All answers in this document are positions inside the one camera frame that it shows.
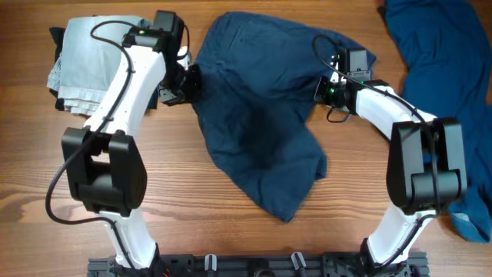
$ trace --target folded clothes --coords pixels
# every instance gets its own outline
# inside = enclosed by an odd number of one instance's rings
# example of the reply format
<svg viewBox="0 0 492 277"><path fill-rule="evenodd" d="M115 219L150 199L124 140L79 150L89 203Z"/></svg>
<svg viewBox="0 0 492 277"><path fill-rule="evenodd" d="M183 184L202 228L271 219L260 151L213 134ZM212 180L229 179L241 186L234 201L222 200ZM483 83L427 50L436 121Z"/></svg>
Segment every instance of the folded clothes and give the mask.
<svg viewBox="0 0 492 277"><path fill-rule="evenodd" d="M55 66L50 72L48 76L48 84L47 86L50 88L49 92L56 97L55 108L59 111L64 111L64 100L62 98L58 98L58 90L60 89L60 70L62 68L61 60L57 61L62 53L63 48L63 35L65 34L65 28L59 27L51 27L49 29L50 34L52 35L53 42L56 44L55 49Z"/></svg>
<svg viewBox="0 0 492 277"><path fill-rule="evenodd" d="M386 23L408 65L402 96L462 125L468 189L449 207L457 231L489 242L492 227L492 107L486 104L490 43L470 3L387 0Z"/></svg>
<svg viewBox="0 0 492 277"><path fill-rule="evenodd" d="M102 101L115 77L121 51L90 36L94 26L108 20L121 20L142 28L150 25L148 20L130 15L70 19L63 38L62 57L57 59L48 77L48 87L58 92L58 98L65 100L65 111L91 115L97 108L94 103ZM130 26L123 24L103 25L95 35L121 43L129 29ZM157 106L157 98L156 90L149 108Z"/></svg>
<svg viewBox="0 0 492 277"><path fill-rule="evenodd" d="M304 125L321 75L311 41L324 34L339 47L360 48L336 32L244 12L215 20L198 53L202 98L193 104L208 152L257 205L289 222L327 159ZM336 55L326 42L325 58ZM375 61L369 53L368 64Z"/></svg>

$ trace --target wooden table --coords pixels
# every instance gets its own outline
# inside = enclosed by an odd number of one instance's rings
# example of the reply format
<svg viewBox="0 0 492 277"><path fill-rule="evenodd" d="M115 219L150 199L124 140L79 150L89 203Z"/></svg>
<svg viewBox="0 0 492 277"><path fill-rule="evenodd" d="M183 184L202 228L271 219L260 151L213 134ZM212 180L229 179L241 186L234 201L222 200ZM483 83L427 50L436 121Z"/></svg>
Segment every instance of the wooden table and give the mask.
<svg viewBox="0 0 492 277"><path fill-rule="evenodd" d="M54 108L46 81L55 45L51 26L73 17L140 15L176 11L191 31L197 53L210 24L226 11L260 12L329 28L360 42L377 56L376 78L401 88L405 66L373 1L145 2L77 0L0 5L0 275L83 276L89 257L113 253L101 224L51 222L45 192L63 163L63 131L84 119ZM492 4L474 2L489 38ZM377 227L389 198L385 187L388 144L369 123L325 120L317 107L308 126L324 148L328 177L317 182L294 220L284 224L258 208L217 169L205 149L190 105L165 108L145 118L138 147L148 171L143 203L150 233L162 253L205 255L357 251ZM54 194L63 218L89 214L71 199L66 177ZM428 253L432 276L490 276L492 248L465 242L449 218L433 221L414 245Z"/></svg>

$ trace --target black metal base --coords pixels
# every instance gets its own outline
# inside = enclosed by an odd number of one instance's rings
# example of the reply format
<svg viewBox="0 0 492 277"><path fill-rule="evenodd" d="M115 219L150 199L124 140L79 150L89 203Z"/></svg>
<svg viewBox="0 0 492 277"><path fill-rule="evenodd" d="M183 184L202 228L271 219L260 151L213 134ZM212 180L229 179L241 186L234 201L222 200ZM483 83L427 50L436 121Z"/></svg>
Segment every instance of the black metal base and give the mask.
<svg viewBox="0 0 492 277"><path fill-rule="evenodd" d="M304 255L306 262L304 277L366 277L357 273L357 253L330 252L321 256ZM217 257L217 271L205 271L204 257L193 255L161 255L165 270L155 277L299 277L291 257L247 256ZM148 270L139 271L149 276ZM114 257L89 259L87 277L131 276L115 265ZM377 276L428 277L426 253L410 253L405 267L399 273Z"/></svg>

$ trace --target navy blue fabric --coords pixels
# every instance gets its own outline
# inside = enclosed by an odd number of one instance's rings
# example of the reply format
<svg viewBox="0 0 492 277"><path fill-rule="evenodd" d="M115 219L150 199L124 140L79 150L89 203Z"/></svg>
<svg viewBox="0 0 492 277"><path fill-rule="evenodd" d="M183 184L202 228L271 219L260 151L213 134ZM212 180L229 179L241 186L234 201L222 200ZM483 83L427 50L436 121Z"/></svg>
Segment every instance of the navy blue fabric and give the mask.
<svg viewBox="0 0 492 277"><path fill-rule="evenodd" d="M202 98L193 104L208 152L257 205L289 222L327 159L304 125L316 81L330 75L311 40L329 35L341 47L360 47L343 35L266 15L228 12L215 20L196 63ZM320 44L324 56L333 45ZM375 57L369 54L369 65Z"/></svg>
<svg viewBox="0 0 492 277"><path fill-rule="evenodd" d="M450 208L457 231L489 242L492 226L492 109L486 105L490 44L461 0L387 0L387 27L408 66L402 96L462 124L468 190Z"/></svg>

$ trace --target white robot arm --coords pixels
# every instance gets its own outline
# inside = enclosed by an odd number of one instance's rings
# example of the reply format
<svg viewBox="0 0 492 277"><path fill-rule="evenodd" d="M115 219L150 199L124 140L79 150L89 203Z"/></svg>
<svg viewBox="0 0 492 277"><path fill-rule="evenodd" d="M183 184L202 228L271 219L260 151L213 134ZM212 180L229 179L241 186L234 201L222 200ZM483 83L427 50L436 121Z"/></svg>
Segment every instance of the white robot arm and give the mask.
<svg viewBox="0 0 492 277"><path fill-rule="evenodd" d="M317 38L313 49L320 58ZM330 64L321 60L334 72L329 81L326 76L320 78L314 100L348 112L347 118L365 118L390 141L387 190L391 203L376 231L364 240L361 254L368 275L396 272L423 228L439 216L441 206L466 193L461 127L452 118L417 110L385 82L372 81L365 49L339 51L331 58Z"/></svg>
<svg viewBox="0 0 492 277"><path fill-rule="evenodd" d="M178 53L179 56L184 56L184 58L178 60L178 63L185 70L188 69L190 62L186 52L187 47L184 46ZM166 66L162 52L154 52L150 47L133 45L127 48L127 53L133 61L133 70L135 73L131 76L125 96L121 99L120 104L113 113L114 119L101 132L106 135L119 132L136 139L148 102L155 88L165 78ZM115 103L115 99L118 97L121 87L125 83L127 68L127 60L122 54L120 66L108 92L99 105L98 110L84 124L84 127L90 128L91 132L95 132L98 129L104 117L108 114L108 110ZM106 217L117 222L121 240L136 269L146 269L151 266L151 262L155 256L156 244L148 234L140 207L133 209L128 217L123 217L117 212L105 210L100 210L98 216ZM130 265L121 251L121 247L118 244L114 232L111 230L111 226L105 223L105 228L115 247L115 261L119 265L129 268Z"/></svg>

